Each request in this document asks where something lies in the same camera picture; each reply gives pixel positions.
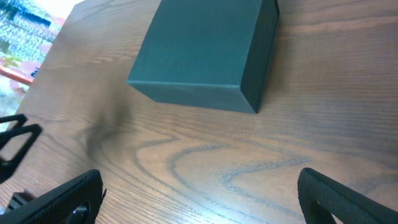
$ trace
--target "floor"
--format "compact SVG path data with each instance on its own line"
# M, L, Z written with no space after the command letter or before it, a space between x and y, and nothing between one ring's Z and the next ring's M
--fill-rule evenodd
M73 9L74 5L81 2L82 0L69 0L69 1L53 1L53 0L20 0L18 3L22 4L25 7L37 7L39 10L43 12L47 12L50 15L50 19L52 25L48 27L48 29L44 29L44 31L49 30L49 33L53 33L53 38L48 41L49 38L44 38L45 40L38 40L40 42L40 47L37 49L38 52L35 52L35 49L32 50L31 43L35 42L37 38L32 41L32 38L25 35L26 27L21 30L15 30L14 26L8 26L7 22L9 22L3 16L2 21L0 22L0 37L3 39L7 38L8 35L11 35L11 32L17 32L17 34L12 34L15 40L15 46L17 48L12 48L12 44L10 49L12 49L12 54L17 55L16 58L20 59L21 62L15 61L18 63L17 67L11 67L14 71L19 73L23 73L28 77L33 76L32 74L36 74L39 70L41 63L44 61L44 58L47 52L50 50L52 45L52 40L55 39L58 34L61 26L65 22L65 19L68 17L70 11ZM13 22L18 22L18 16L13 20ZM6 64L6 53L0 52L0 65L4 66ZM0 117L9 116L15 114L17 111L22 99L25 96L25 93L28 91L29 86L18 83L14 80L11 80L7 77L0 75ZM0 132L5 131L8 127L8 123L0 124Z

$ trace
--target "red object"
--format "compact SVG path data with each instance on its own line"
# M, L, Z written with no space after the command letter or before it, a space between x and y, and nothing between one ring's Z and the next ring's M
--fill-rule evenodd
M5 77L8 77L12 80L23 83L25 85L30 85L33 82L33 78L29 78L29 77L25 76L24 74L17 73L15 71L12 71L11 69L3 67L3 66L0 66L0 75L4 75Z

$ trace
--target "tabletop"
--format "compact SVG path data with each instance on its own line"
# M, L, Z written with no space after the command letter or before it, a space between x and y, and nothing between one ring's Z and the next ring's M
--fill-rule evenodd
M304 223L311 167L398 210L396 0L279 0L258 114L155 103L126 83L159 2L75 6L19 108L44 132L2 206L99 169L98 223Z

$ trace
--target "wooden table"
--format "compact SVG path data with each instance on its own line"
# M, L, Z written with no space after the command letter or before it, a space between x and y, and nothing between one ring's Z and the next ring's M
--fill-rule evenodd
M297 179L312 167L398 210L396 1L280 0L259 114L154 103L126 84L159 0L78 4L19 109L44 133L1 205L95 168L98 223L303 223Z

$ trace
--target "dark green box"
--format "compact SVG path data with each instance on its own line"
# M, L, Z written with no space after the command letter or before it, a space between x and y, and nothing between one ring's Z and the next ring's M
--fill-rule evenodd
M257 113L276 0L163 0L128 84L161 103Z

